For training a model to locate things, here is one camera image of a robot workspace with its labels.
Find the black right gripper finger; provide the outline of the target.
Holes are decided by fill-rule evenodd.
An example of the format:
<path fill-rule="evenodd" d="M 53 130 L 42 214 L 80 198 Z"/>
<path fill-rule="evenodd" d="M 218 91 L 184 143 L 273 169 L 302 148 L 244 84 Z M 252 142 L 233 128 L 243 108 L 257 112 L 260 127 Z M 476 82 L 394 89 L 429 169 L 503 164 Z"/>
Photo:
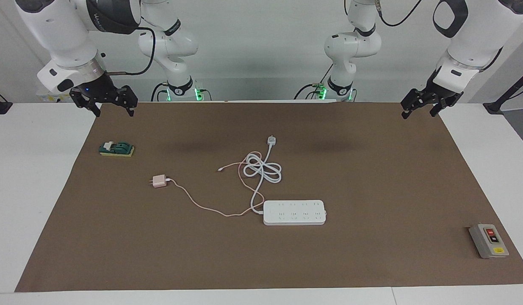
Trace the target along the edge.
<path fill-rule="evenodd" d="M 117 105 L 124 108 L 129 116 L 134 116 L 134 110 L 138 105 L 138 98 L 131 87 L 124 86 L 117 89 Z"/>
<path fill-rule="evenodd" d="M 96 100 L 92 98 L 85 99 L 85 96 L 79 89 L 71 89 L 70 98 L 78 108 L 85 108 L 92 112 L 96 117 L 100 117 L 101 110 L 96 105 Z"/>

